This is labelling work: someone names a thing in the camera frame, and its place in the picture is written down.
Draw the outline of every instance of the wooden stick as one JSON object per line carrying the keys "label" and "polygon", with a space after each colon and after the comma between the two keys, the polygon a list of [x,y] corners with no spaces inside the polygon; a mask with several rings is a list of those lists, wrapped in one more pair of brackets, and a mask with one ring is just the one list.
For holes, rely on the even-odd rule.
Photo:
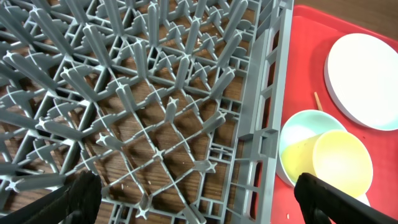
{"label": "wooden stick", "polygon": [[314,92],[313,94],[315,95],[315,101],[317,102],[318,110],[323,111],[321,101],[319,100],[319,97],[318,97],[318,93]]}

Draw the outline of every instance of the white bowl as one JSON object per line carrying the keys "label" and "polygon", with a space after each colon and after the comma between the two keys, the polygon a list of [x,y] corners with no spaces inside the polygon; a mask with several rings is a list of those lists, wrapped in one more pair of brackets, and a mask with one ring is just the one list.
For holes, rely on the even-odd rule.
{"label": "white bowl", "polygon": [[326,88],[354,122],[382,131],[398,129],[398,54],[366,34],[346,35],[325,62]]}
{"label": "white bowl", "polygon": [[[295,186],[295,182],[293,182],[287,175],[286,170],[283,167],[282,160],[280,159],[286,147],[330,130],[346,131],[344,126],[336,118],[318,110],[300,111],[286,121],[282,131],[280,132],[279,153],[276,167],[277,175],[286,184],[291,187]],[[369,205],[366,195],[362,195],[357,199],[366,205]]]}

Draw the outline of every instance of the plastic grid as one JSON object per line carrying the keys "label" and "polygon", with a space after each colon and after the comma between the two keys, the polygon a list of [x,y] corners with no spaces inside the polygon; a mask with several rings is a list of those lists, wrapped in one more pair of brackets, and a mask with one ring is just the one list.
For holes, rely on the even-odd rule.
{"label": "plastic grid", "polygon": [[[173,11],[169,11],[169,1],[60,0],[53,6],[45,0],[1,1],[0,38],[7,41],[0,43],[0,84],[6,87],[6,94],[0,99],[0,120],[19,128],[1,133],[0,149],[4,162],[0,163],[0,207],[4,207],[10,190],[56,189],[68,176],[81,169],[87,168],[98,174],[94,163],[119,153],[128,173],[103,185],[103,201],[114,205],[110,223],[127,223],[134,209],[137,210],[136,217],[146,218],[148,213],[158,213],[171,217],[172,223],[176,219],[206,223],[206,218],[223,223],[226,212],[232,214],[232,223],[267,223],[271,217],[292,5],[292,1],[275,0],[234,0],[230,4],[226,1],[181,0],[177,1]],[[147,12],[141,13],[137,10],[139,7],[147,7]],[[254,24],[242,19],[246,9],[255,12]],[[189,28],[173,22],[181,17],[189,21]],[[221,22],[225,20],[228,24],[222,26]],[[209,24],[218,29],[221,37],[200,31],[201,27]],[[168,32],[164,38],[159,38],[160,25]],[[184,35],[188,35],[186,41],[183,41]],[[176,48],[164,45],[170,40],[175,42]],[[242,40],[249,42],[248,52],[238,47]],[[215,46],[220,42],[226,42],[226,46],[217,56]],[[23,48],[28,48],[25,54],[16,53]],[[211,59],[195,55],[202,50],[207,50]],[[133,58],[136,69],[121,66],[127,58]],[[177,72],[172,67],[175,63],[179,63]],[[57,71],[52,78],[48,70],[54,67]],[[163,68],[169,71],[171,80],[155,75]],[[214,85],[210,86],[208,73],[212,71],[218,75]],[[85,79],[91,73],[98,75],[93,86]],[[235,76],[244,79],[241,100],[223,96]],[[20,80],[25,77],[42,88],[24,90]],[[205,90],[190,86],[197,78],[203,82]],[[131,87],[139,82],[146,82],[152,91],[144,100],[137,102]],[[156,88],[153,83],[166,87]],[[178,99],[169,97],[166,105],[162,102],[175,91],[181,91],[188,102],[179,112]],[[124,109],[119,113],[104,114],[98,102],[115,93]],[[191,95],[201,98],[194,100]],[[43,96],[43,100],[35,112],[29,100],[38,96]],[[199,106],[208,100],[215,100],[217,107],[214,115],[204,121]],[[144,126],[136,111],[153,102],[161,107],[164,120]],[[222,103],[227,104],[227,109],[220,106]],[[10,110],[15,105],[23,114]],[[77,108],[85,111],[79,125],[73,122],[70,113]],[[184,137],[173,120],[188,110],[194,112],[202,128]],[[127,115],[135,117],[141,130],[122,141],[110,126]],[[226,120],[237,122],[230,147],[213,142],[215,129]],[[159,150],[152,142],[150,132],[166,123],[170,123],[180,141],[169,149]],[[100,129],[106,129],[109,134],[100,134],[96,143],[108,150],[93,156],[82,139]],[[198,161],[192,156],[188,142],[203,133],[209,137],[208,150],[205,159]],[[12,157],[6,141],[16,136],[24,137]],[[143,165],[133,167],[123,146],[140,136],[145,136],[150,145],[148,150],[152,150],[154,156]],[[241,158],[236,158],[238,139],[245,142]],[[68,152],[59,169],[51,152],[62,146],[68,147]],[[184,147],[194,166],[173,178],[164,156],[179,146]],[[216,151],[219,157],[211,156],[212,151]],[[72,162],[78,152],[82,161],[73,167]],[[23,168],[36,159],[48,163],[53,174]],[[148,194],[135,173],[154,162],[162,165],[171,181]],[[205,176],[214,173],[218,163],[226,164],[227,171],[221,200],[213,200],[201,196],[201,191]],[[240,163],[236,183],[231,182],[234,163]],[[258,164],[262,164],[261,181],[255,185]],[[197,199],[188,204],[177,183],[192,172],[201,174],[200,188]],[[142,194],[139,203],[121,202],[110,197],[109,188],[125,178],[131,178],[139,188]],[[228,195],[232,185],[236,193],[234,206],[229,208]],[[178,213],[154,209],[153,197],[171,187],[177,190],[185,208]],[[250,211],[255,194],[260,198],[259,213],[253,218]],[[209,202],[206,213],[198,210],[201,200]],[[220,209],[217,215],[212,215],[209,211],[215,204]],[[122,218],[122,211],[126,208],[127,216]]]}

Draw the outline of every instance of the white plate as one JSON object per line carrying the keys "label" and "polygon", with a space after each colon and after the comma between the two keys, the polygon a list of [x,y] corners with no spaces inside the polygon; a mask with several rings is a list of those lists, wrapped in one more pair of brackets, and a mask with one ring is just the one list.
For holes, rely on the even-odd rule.
{"label": "white plate", "polygon": [[[286,147],[330,130],[346,131],[344,126],[336,118],[318,110],[305,110],[298,112],[286,121],[282,131],[280,132],[276,173],[287,185],[294,187],[295,182],[293,182],[287,175],[280,159],[280,156],[285,151]],[[362,203],[369,205],[366,195],[359,196],[357,199]]]}
{"label": "white plate", "polygon": [[325,83],[336,106],[370,128],[398,129],[398,54],[366,34],[346,35],[325,62]]}

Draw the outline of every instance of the dish rack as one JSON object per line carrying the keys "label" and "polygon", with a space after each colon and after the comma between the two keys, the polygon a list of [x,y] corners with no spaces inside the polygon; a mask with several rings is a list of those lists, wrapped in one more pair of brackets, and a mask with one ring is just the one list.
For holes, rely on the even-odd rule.
{"label": "dish rack", "polygon": [[[126,173],[103,180],[102,201],[113,205],[109,223],[127,223],[133,213],[145,219],[159,214],[171,223],[270,221],[293,0],[177,0],[174,8],[169,0],[0,3],[0,121],[12,127],[0,134],[1,208],[11,191],[54,190],[83,169],[101,175],[95,164],[118,155]],[[253,12],[252,21],[243,18],[247,11]],[[180,25],[179,19],[186,19],[189,27]],[[206,26],[218,33],[203,31]],[[243,42],[248,42],[247,49],[241,47]],[[220,44],[225,46],[216,54]],[[124,66],[126,60],[135,66]],[[159,75],[160,71],[168,72],[169,77]],[[223,94],[235,77],[243,79],[238,100]],[[26,88],[27,79],[38,87]],[[194,85],[198,82],[202,88]],[[138,83],[149,88],[142,100],[134,94]],[[171,96],[176,91],[186,101],[183,106],[182,98]],[[107,113],[98,102],[113,96],[123,107]],[[208,119],[202,118],[200,108],[206,101],[216,102]],[[164,118],[146,125],[138,114],[152,104],[160,107]],[[78,123],[76,111],[82,111]],[[189,111],[200,128],[186,135],[174,121]],[[127,117],[133,117],[139,129],[121,139],[113,126]],[[228,121],[235,123],[231,144],[216,143],[215,133]],[[178,141],[159,149],[153,138],[165,125],[171,126]],[[85,146],[85,138],[92,134],[103,149],[100,153]],[[202,159],[193,156],[190,145],[200,135],[208,138]],[[9,141],[15,138],[21,141],[14,152]],[[152,157],[137,166],[124,147],[139,138],[147,141],[150,147],[146,150]],[[241,156],[237,155],[239,142],[243,143]],[[174,177],[165,157],[180,147],[193,165]],[[60,148],[66,152],[62,165],[54,156]],[[48,164],[51,171],[44,174],[29,166],[37,160]],[[155,163],[169,181],[148,193],[147,183],[137,173]],[[221,199],[205,197],[206,177],[220,164],[226,167]],[[189,201],[178,183],[192,173],[199,173],[200,179],[195,200]],[[135,183],[140,193],[137,203],[112,196],[111,189],[125,179]],[[152,200],[171,188],[183,203],[177,213],[155,208]]]}

